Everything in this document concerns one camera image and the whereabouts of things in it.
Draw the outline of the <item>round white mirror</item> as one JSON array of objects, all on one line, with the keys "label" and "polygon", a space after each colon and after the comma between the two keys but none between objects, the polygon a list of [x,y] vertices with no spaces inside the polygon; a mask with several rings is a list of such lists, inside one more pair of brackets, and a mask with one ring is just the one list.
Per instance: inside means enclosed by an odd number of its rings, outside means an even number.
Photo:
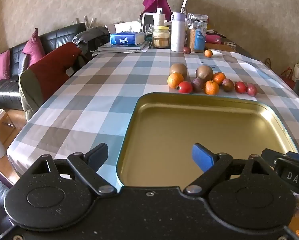
[{"label": "round white mirror", "polygon": [[185,13],[186,3],[187,3],[187,0],[183,0],[181,10],[180,10],[180,13],[182,13],[182,14]]}]

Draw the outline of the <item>dark plum near bottle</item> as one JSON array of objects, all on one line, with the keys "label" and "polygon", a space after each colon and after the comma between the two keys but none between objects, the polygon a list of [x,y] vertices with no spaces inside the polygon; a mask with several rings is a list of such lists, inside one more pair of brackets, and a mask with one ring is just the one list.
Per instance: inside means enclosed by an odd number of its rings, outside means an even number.
[{"label": "dark plum near bottle", "polygon": [[190,47],[184,47],[183,53],[186,54],[186,55],[190,54],[191,53],[191,48]]}]

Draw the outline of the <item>small far mandarin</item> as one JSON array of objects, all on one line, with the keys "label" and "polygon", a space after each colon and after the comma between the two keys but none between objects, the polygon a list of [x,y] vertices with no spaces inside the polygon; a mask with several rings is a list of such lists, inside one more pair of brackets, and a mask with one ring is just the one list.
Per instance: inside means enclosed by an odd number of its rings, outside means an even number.
[{"label": "small far mandarin", "polygon": [[210,49],[205,50],[204,52],[205,57],[212,57],[213,56],[213,52]]}]

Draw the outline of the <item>mandarin orange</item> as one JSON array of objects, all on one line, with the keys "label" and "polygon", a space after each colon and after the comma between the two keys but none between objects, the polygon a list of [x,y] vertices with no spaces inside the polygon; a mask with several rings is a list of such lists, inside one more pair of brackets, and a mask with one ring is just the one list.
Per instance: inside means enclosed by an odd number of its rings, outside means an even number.
[{"label": "mandarin orange", "polygon": [[226,75],[222,72],[217,72],[213,74],[212,80],[218,85],[221,86],[223,83],[223,80],[226,79]]},{"label": "mandarin orange", "polygon": [[207,95],[217,95],[219,92],[219,85],[213,80],[209,80],[205,83],[204,92]]}]

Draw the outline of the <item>blue tissue box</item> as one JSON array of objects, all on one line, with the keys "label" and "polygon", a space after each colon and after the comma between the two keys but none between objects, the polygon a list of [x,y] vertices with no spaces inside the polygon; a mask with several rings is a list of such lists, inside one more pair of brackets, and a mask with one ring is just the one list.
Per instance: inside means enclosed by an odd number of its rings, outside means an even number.
[{"label": "blue tissue box", "polygon": [[111,45],[138,45],[145,41],[145,33],[126,31],[110,35]]}]

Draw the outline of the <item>clear cereal jar blue label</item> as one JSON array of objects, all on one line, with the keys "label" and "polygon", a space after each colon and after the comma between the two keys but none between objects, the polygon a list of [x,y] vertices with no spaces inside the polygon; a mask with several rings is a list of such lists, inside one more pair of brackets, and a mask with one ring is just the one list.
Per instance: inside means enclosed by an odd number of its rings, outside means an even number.
[{"label": "clear cereal jar blue label", "polygon": [[207,15],[187,14],[187,45],[193,52],[205,50],[208,19]]}]

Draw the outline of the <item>pink cushion far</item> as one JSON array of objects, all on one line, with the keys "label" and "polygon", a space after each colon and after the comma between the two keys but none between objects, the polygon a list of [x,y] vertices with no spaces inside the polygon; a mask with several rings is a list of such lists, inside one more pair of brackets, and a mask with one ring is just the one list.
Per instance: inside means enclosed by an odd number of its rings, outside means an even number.
[{"label": "pink cushion far", "polygon": [[0,80],[10,78],[10,50],[0,54]]}]

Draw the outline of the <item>dark purple plum centre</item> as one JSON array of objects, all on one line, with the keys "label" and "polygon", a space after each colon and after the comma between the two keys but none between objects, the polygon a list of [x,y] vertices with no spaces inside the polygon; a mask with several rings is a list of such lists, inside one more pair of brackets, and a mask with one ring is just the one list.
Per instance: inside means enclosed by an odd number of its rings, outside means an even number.
[{"label": "dark purple plum centre", "polygon": [[204,81],[199,77],[196,77],[191,84],[195,93],[201,93],[204,90]]}]

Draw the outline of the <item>red tomato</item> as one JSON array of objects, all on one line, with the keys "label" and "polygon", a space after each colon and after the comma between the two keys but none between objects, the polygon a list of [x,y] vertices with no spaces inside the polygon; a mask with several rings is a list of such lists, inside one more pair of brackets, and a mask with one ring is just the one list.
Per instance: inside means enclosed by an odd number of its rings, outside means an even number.
[{"label": "red tomato", "polygon": [[193,91],[193,87],[192,87],[192,84],[188,81],[182,81],[179,85],[178,85],[178,88],[177,88],[178,92],[180,93],[185,93],[185,94],[188,94],[188,93],[192,93]]},{"label": "red tomato", "polygon": [[245,85],[244,82],[238,81],[238,82],[235,83],[234,87],[235,87],[235,91],[237,93],[239,93],[239,94],[245,94],[246,93],[247,88],[246,88],[246,85]]}]

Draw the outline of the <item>checkered tablecloth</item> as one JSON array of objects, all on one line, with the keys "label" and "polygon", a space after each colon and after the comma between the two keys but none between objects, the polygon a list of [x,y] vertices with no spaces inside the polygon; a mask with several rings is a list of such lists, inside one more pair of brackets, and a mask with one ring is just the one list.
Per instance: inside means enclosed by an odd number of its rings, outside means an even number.
[{"label": "checkered tablecloth", "polygon": [[109,157],[99,174],[120,187],[115,165],[137,100],[147,93],[168,92],[169,67],[177,62],[187,65],[190,76],[206,64],[233,81],[256,85],[255,100],[274,110],[299,151],[299,97],[262,62],[227,51],[214,51],[207,58],[150,49],[99,55],[75,73],[11,143],[7,149],[11,165],[21,175],[43,154],[64,159],[105,142]]}]

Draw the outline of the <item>white lilac thermos bottle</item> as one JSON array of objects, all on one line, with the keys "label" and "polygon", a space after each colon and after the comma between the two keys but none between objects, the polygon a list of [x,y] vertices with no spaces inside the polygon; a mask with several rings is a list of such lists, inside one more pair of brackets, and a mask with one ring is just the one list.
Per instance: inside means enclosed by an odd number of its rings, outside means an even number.
[{"label": "white lilac thermos bottle", "polygon": [[174,12],[171,15],[171,50],[183,52],[185,44],[185,15]]}]

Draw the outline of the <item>brown kiwi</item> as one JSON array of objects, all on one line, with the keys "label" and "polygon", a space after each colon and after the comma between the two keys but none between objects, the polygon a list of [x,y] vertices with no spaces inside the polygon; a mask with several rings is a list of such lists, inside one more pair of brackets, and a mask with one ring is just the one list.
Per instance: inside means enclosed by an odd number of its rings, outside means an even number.
[{"label": "brown kiwi", "polygon": [[213,77],[213,70],[210,66],[201,65],[196,69],[196,78],[202,79],[204,82],[211,80]]},{"label": "brown kiwi", "polygon": [[186,79],[186,77],[187,77],[186,65],[183,63],[175,63],[175,64],[171,65],[171,67],[169,68],[169,74],[171,75],[173,73],[179,73],[183,76],[184,79]]}]

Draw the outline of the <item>reddish plum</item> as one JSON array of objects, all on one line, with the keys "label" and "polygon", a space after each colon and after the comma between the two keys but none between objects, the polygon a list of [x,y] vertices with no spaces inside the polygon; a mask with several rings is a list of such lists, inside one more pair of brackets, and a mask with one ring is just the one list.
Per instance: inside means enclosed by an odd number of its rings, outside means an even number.
[{"label": "reddish plum", "polygon": [[249,96],[255,97],[257,95],[257,88],[255,85],[248,83],[246,85],[246,93]]}]

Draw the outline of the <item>grey jacket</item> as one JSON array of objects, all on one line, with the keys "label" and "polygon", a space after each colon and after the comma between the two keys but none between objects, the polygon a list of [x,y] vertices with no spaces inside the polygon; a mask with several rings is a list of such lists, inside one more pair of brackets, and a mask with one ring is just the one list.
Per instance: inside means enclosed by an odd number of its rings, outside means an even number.
[{"label": "grey jacket", "polygon": [[106,27],[92,27],[74,36],[72,42],[82,50],[83,55],[86,55],[108,43],[109,35]]}]

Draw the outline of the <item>magenta bag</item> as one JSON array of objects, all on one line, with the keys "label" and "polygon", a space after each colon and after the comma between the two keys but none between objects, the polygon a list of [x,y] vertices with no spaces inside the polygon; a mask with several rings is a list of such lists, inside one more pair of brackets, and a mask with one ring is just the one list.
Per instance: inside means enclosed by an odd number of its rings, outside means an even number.
[{"label": "magenta bag", "polygon": [[167,0],[144,0],[143,1],[144,12],[156,12],[158,8],[162,9],[162,13],[165,14],[165,20],[171,19],[172,11]]}]

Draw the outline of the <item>pink pencil case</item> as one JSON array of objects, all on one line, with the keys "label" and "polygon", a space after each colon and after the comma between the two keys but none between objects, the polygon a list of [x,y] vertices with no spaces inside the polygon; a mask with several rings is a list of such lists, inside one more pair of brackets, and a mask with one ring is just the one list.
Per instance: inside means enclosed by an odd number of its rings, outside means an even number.
[{"label": "pink pencil case", "polygon": [[221,37],[219,35],[207,34],[206,43],[221,44]]}]

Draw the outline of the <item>large orange with stem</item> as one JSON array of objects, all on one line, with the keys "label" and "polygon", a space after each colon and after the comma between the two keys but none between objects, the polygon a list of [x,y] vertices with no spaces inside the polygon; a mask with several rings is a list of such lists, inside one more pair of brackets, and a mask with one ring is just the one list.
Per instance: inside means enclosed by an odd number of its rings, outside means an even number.
[{"label": "large orange with stem", "polygon": [[178,85],[184,81],[182,74],[174,72],[167,78],[167,84],[171,89],[177,89]]}]

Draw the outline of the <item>stack of books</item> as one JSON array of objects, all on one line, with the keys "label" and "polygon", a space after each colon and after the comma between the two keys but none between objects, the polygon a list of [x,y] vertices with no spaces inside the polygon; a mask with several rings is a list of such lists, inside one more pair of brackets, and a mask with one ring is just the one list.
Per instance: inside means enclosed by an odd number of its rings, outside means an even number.
[{"label": "stack of books", "polygon": [[97,50],[90,51],[92,54],[100,53],[135,53],[149,48],[149,43],[147,41],[140,43],[138,45],[128,45],[128,44],[114,44],[111,45],[109,42],[100,46]]}]

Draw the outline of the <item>gold metal tray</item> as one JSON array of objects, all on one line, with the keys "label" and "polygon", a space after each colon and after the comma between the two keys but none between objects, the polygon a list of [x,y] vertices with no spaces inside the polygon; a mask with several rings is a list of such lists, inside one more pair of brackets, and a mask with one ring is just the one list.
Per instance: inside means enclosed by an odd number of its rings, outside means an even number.
[{"label": "gold metal tray", "polygon": [[266,148],[297,148],[282,121],[256,101],[197,94],[149,93],[134,108],[118,157],[125,186],[186,187],[202,171],[192,159],[199,143],[236,159]]}]

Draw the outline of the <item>brown wooden board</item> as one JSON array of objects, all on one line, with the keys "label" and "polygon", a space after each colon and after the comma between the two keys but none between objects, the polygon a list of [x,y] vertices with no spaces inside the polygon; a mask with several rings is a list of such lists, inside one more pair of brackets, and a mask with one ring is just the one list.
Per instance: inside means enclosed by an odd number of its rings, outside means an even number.
[{"label": "brown wooden board", "polygon": [[228,44],[206,43],[205,48],[211,49],[211,50],[222,50],[222,51],[228,51],[228,52],[236,52],[236,47],[230,46]]}]

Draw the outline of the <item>red shopping bag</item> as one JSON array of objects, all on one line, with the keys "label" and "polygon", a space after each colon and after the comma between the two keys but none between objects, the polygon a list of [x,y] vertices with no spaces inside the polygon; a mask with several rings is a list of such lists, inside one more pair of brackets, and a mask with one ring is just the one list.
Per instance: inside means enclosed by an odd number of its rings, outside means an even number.
[{"label": "red shopping bag", "polygon": [[288,67],[281,73],[281,79],[291,88],[293,89],[295,86],[295,81],[293,81],[293,70]]}]

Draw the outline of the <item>yellow lid glass jar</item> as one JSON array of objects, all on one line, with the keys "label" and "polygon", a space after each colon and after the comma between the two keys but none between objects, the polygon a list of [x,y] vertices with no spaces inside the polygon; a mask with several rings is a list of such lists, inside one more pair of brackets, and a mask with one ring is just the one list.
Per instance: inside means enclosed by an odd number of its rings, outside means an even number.
[{"label": "yellow lid glass jar", "polygon": [[168,26],[154,26],[152,33],[152,44],[154,48],[168,48],[170,44],[170,33]]}]

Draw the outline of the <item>pink cushion near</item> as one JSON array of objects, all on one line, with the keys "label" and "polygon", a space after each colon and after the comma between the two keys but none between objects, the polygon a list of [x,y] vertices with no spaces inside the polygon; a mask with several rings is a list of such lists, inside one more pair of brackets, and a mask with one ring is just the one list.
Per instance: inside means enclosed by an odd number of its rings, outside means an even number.
[{"label": "pink cushion near", "polygon": [[29,67],[45,57],[45,51],[38,36],[37,28],[32,33],[22,52],[29,56]]}]

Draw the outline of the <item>pink cushion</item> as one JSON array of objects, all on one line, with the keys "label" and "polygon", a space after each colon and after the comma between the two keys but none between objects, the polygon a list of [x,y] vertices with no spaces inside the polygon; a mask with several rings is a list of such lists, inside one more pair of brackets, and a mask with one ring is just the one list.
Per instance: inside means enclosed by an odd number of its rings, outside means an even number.
[{"label": "pink cushion", "polygon": [[10,78],[10,50],[0,54],[0,80]]},{"label": "pink cushion", "polygon": [[22,52],[29,56],[29,67],[45,57],[45,51],[38,36],[37,28],[32,33]]}]

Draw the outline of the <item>white paper cup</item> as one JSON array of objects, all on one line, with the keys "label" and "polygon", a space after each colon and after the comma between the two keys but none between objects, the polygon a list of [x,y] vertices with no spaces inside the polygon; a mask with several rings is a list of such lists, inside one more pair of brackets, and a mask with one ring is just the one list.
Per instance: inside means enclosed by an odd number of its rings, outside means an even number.
[{"label": "white paper cup", "polygon": [[156,13],[153,15],[155,26],[164,26],[165,14],[162,13],[162,8],[157,8]]}]

